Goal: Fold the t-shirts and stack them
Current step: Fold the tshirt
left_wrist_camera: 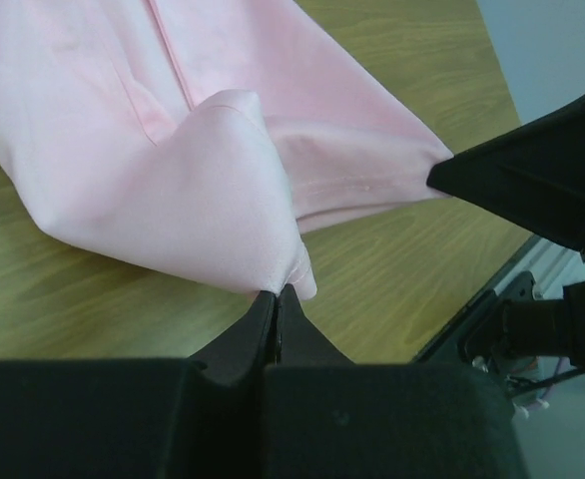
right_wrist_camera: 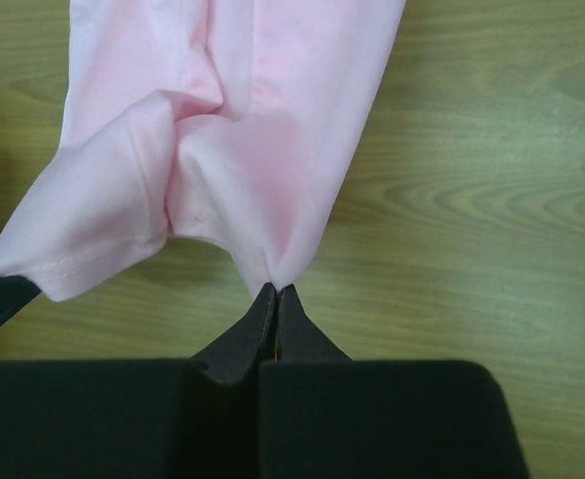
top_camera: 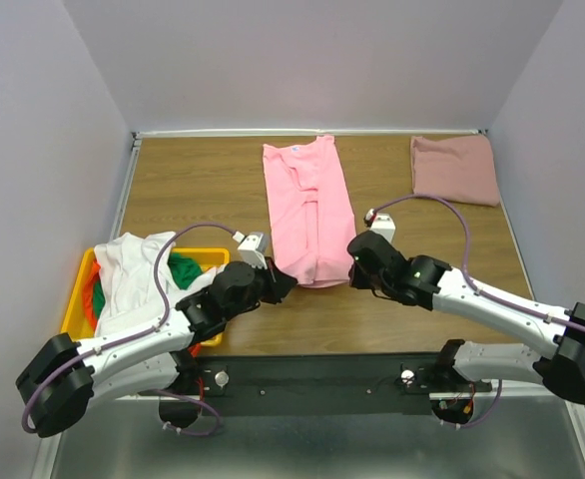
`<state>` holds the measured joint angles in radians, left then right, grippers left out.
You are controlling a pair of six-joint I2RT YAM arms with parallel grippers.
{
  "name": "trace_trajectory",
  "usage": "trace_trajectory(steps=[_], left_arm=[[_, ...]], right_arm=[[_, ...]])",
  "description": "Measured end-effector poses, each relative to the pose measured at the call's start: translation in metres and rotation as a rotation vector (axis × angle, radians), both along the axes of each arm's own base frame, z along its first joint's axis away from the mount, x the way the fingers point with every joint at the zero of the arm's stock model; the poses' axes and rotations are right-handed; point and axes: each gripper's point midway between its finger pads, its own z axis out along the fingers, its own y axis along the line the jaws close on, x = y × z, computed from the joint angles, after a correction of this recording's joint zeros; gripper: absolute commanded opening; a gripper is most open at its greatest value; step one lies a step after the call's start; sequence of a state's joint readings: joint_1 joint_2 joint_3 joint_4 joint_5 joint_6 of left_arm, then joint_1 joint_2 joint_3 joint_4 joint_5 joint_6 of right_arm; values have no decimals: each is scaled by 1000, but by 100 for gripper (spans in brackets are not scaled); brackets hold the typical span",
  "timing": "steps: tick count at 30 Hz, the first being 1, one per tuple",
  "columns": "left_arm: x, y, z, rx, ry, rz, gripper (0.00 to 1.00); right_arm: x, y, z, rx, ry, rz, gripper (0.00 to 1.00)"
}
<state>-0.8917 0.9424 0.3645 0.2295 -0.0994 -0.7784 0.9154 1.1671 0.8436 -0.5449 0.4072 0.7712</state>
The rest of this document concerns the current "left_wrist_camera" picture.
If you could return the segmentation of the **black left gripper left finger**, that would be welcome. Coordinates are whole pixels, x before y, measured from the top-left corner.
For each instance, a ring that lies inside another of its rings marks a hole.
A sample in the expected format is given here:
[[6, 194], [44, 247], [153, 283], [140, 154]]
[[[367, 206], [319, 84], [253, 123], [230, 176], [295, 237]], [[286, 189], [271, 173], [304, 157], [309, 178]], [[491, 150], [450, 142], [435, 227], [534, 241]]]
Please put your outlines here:
[[260, 293], [188, 358], [0, 360], [0, 478], [257, 478]]

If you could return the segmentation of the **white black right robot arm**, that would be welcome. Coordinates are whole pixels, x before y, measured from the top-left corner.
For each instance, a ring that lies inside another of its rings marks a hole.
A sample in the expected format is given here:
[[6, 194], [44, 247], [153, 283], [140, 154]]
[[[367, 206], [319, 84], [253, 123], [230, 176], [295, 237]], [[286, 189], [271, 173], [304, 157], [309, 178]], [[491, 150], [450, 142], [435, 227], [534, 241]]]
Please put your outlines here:
[[[430, 187], [467, 201], [585, 261], [585, 94], [568, 105], [430, 171]], [[486, 292], [444, 338], [464, 362], [567, 357], [585, 371], [585, 282], [562, 298], [534, 300], [529, 286]]]

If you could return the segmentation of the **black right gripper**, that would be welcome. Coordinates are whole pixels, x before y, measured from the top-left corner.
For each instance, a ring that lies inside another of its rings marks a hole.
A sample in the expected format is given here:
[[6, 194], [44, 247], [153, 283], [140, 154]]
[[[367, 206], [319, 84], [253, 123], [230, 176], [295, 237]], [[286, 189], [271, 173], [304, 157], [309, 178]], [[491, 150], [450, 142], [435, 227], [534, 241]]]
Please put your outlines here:
[[436, 165], [427, 183], [585, 259], [585, 94]]

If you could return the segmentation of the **light pink t-shirt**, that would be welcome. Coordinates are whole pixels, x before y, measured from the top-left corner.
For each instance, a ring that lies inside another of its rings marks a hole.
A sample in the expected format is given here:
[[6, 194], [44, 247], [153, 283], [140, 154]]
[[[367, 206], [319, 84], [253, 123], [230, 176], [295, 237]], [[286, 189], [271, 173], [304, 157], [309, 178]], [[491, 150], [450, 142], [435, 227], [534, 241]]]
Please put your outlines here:
[[302, 235], [450, 156], [293, 1], [0, 1], [0, 166], [73, 246], [308, 299]]

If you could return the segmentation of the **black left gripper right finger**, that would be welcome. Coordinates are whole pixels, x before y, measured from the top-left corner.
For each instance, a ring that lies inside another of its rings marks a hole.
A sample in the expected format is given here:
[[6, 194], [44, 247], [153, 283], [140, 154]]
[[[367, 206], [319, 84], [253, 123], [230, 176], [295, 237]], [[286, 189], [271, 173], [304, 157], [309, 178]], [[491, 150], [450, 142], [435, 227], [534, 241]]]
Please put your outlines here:
[[280, 354], [264, 373], [266, 478], [524, 478], [513, 407], [485, 372], [454, 363], [357, 365], [278, 299]]

